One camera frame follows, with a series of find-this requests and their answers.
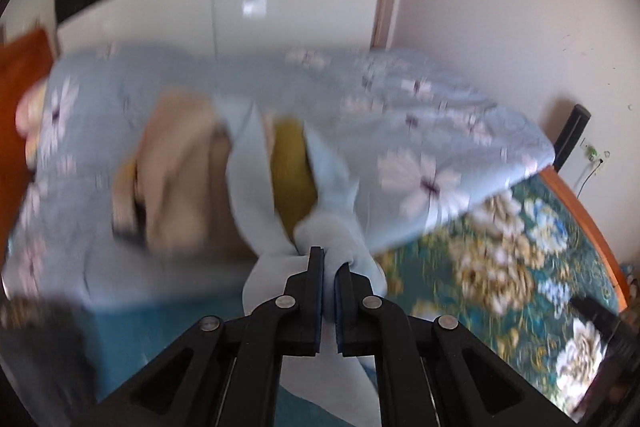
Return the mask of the mustard yellow knit sweater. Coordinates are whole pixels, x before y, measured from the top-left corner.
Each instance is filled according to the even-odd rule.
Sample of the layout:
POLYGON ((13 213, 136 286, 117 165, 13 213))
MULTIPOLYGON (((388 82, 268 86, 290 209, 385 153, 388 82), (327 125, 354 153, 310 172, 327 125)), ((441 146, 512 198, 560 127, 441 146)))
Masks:
POLYGON ((274 209, 289 239, 296 225, 314 209, 318 199, 307 155, 304 126, 295 118, 279 118, 273 124, 270 158, 274 209))

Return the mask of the teal floral bed blanket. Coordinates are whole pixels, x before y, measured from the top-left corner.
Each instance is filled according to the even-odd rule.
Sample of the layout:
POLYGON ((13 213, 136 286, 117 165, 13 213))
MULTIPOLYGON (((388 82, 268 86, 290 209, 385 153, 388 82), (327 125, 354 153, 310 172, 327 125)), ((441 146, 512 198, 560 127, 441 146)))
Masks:
MULTIPOLYGON (((420 319, 457 317, 561 411, 576 417, 606 341, 570 307, 574 295, 617 312, 596 246, 541 174, 378 257, 387 298, 420 319)), ((205 314, 242 313, 241 289, 99 314, 98 397, 126 381, 205 314)))

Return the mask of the beige fuzzy sweater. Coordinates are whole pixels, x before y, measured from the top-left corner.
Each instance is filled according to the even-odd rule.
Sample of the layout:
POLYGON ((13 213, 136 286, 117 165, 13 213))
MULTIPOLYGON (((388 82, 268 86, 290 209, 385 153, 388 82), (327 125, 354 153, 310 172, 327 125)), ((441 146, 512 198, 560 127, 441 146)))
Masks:
POLYGON ((112 185, 112 229, 163 259, 247 262, 253 251, 232 216, 227 185, 231 139, 212 101, 167 92, 136 153, 112 185))

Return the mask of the light blue floral quilt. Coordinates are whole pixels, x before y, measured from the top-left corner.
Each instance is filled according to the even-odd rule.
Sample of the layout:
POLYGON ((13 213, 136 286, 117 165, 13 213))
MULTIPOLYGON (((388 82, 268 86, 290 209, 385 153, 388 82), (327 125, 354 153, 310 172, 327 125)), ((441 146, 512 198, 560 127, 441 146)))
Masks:
POLYGON ((68 54, 46 81, 35 178, 9 239, 11 298, 113 309, 241 285, 254 309, 302 272, 312 247, 386 280, 375 256, 404 245, 552 164, 524 115, 409 51, 293 50, 215 60, 164 46, 68 54), (231 139, 232 216, 247 262, 163 259, 112 229, 112 185, 167 92, 212 101, 231 139), (274 209, 273 124, 304 126, 318 199, 286 235, 274 209))

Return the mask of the dark grey fleece garment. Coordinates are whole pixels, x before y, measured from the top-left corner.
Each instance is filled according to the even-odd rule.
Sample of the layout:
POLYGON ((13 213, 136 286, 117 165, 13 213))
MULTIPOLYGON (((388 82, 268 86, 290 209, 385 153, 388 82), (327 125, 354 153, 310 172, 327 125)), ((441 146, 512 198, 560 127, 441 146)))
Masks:
POLYGON ((96 405, 84 334, 55 303, 1 299, 1 368, 39 426, 72 425, 96 405))

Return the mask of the orange wooden headboard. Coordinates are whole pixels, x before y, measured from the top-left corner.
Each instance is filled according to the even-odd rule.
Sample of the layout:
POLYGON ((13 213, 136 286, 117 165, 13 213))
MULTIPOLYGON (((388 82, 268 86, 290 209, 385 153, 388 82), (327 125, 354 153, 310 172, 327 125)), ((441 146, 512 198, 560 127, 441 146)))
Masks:
POLYGON ((32 179, 42 121, 46 77, 54 57, 46 31, 37 27, 1 47, 1 249, 20 213, 32 179))

